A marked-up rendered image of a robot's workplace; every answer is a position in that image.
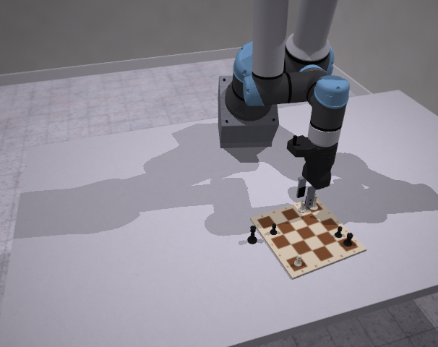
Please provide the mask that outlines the white pawn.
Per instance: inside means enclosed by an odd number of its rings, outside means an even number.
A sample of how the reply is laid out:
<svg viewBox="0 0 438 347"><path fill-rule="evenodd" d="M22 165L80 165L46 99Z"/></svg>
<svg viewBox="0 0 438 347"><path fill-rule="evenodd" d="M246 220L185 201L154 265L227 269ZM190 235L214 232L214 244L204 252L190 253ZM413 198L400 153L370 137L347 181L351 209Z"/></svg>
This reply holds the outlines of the white pawn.
<svg viewBox="0 0 438 347"><path fill-rule="evenodd" d="M298 254L297 255L297 258L296 258L297 260L294 262L294 265L296 266L296 267L301 267L301 265L302 265L302 263L301 263L301 255L300 254Z"/></svg>

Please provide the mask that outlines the brown and cream chessboard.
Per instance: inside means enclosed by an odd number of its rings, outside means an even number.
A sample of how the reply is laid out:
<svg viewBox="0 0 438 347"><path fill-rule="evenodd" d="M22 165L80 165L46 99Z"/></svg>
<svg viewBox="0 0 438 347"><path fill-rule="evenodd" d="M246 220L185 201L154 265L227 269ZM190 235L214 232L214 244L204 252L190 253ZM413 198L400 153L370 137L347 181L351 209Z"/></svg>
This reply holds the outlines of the brown and cream chessboard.
<svg viewBox="0 0 438 347"><path fill-rule="evenodd" d="M350 231L317 199L317 210L306 208L300 213L301 202L250 218L263 239L290 275L298 278L320 268L366 251L356 239L347 247L344 240ZM276 224L276 235L270 234ZM335 237L341 226L342 237ZM294 262L301 255L301 267Z"/></svg>

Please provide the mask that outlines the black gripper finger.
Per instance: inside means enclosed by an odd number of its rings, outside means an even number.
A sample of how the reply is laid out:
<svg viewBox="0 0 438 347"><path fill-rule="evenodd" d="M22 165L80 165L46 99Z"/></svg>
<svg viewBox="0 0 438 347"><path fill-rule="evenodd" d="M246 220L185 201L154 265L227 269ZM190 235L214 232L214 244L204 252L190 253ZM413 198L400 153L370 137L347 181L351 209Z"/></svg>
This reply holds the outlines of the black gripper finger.
<svg viewBox="0 0 438 347"><path fill-rule="evenodd" d="M306 189L306 179L303 176L298 177L299 183L298 183L298 189L296 193L296 197L304 197L305 189Z"/></svg>
<svg viewBox="0 0 438 347"><path fill-rule="evenodd" d="M307 196L306 196L306 200L305 200L305 207L309 207L313 205L314 202L314 195L315 195L315 191L317 189L315 189L314 187L308 187L308 191L307 191Z"/></svg>

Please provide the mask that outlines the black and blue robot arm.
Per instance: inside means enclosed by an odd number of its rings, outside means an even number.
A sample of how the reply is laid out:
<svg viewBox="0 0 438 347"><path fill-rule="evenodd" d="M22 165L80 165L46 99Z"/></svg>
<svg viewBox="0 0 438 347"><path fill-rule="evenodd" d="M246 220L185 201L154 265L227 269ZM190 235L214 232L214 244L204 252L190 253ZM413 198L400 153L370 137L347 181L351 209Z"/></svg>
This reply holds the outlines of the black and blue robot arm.
<svg viewBox="0 0 438 347"><path fill-rule="evenodd" d="M334 53L327 40L337 3L300 0L294 34L285 44L288 0L253 0L253 41L236 54L226 89L233 116L256 121L272 105L308 102L315 129L341 129L350 85L331 75Z"/></svg>

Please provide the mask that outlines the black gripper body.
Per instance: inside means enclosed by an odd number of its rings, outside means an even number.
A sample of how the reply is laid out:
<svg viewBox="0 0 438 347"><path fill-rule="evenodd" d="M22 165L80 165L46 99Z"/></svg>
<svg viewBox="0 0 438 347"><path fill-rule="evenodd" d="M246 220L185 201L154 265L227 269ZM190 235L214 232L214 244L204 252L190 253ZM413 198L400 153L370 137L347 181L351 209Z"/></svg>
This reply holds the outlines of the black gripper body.
<svg viewBox="0 0 438 347"><path fill-rule="evenodd" d="M308 137L294 135L288 141L287 150L296 158L306 161L302 176L315 188L322 189L330 185L331 168L335 162L340 131L333 133L318 132L309 123Z"/></svg>

